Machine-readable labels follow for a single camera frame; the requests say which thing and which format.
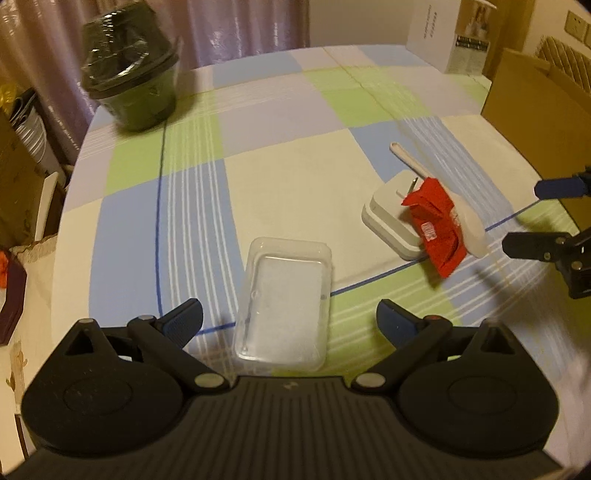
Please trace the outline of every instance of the yellow bag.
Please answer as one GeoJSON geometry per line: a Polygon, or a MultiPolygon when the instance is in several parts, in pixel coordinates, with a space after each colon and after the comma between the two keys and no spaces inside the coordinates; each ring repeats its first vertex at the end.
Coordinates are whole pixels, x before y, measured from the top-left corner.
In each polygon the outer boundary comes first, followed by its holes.
{"type": "Polygon", "coordinates": [[[0,85],[0,108],[10,118],[14,107],[14,100],[17,98],[17,86],[15,83],[0,85]]]}

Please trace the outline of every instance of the white plastic spoon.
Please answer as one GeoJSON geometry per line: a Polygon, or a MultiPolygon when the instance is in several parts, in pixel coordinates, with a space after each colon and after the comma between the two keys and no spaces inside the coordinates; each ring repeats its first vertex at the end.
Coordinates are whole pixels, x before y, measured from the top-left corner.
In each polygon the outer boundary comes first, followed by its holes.
{"type": "MultiPolygon", "coordinates": [[[[390,144],[390,150],[422,178],[436,178],[435,175],[431,174],[431,172],[413,158],[413,156],[408,153],[401,144],[390,144]]],[[[473,255],[476,258],[484,257],[488,253],[488,247],[486,246],[486,231],[482,224],[482,220],[464,197],[452,192],[443,183],[441,185],[456,206],[457,217],[460,221],[460,226],[462,227],[462,236],[466,250],[468,250],[470,255],[473,255]]]]}

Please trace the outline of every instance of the checkered tablecloth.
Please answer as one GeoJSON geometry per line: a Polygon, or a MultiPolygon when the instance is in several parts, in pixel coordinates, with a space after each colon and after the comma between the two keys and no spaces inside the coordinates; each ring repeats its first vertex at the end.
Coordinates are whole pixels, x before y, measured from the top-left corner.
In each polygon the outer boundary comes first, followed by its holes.
{"type": "Polygon", "coordinates": [[[501,318],[555,381],[591,338],[589,303],[568,300],[553,267],[505,257],[501,240],[576,227],[558,202],[536,203],[535,171],[479,115],[488,87],[401,46],[326,47],[185,73],[175,114],[141,134],[99,109],[60,229],[54,341],[81,317],[124,325],[197,297],[204,327],[188,350],[228,377],[244,372],[231,348],[237,299],[250,243],[271,236],[332,249],[328,356],[315,375],[350,379],[392,351],[375,326],[389,298],[458,325],[501,318]],[[491,253],[445,281],[362,223],[363,204],[406,168],[393,141],[488,227],[491,253]]]}

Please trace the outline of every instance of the clear plastic container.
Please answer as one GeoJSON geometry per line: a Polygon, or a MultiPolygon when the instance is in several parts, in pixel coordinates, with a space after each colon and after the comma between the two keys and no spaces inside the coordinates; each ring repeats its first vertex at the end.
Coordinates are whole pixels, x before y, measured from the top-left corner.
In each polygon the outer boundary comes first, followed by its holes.
{"type": "Polygon", "coordinates": [[[253,364],[318,370],[326,358],[332,253],[317,242],[257,238],[236,322],[236,355],[253,364]]]}

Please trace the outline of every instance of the white box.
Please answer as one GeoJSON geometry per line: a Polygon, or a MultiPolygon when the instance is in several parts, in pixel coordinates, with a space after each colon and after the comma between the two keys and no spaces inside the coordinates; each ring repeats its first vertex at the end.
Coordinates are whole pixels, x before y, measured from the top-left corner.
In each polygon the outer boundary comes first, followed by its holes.
{"type": "Polygon", "coordinates": [[[480,75],[495,11],[486,0],[415,0],[407,48],[443,73],[480,75]]]}

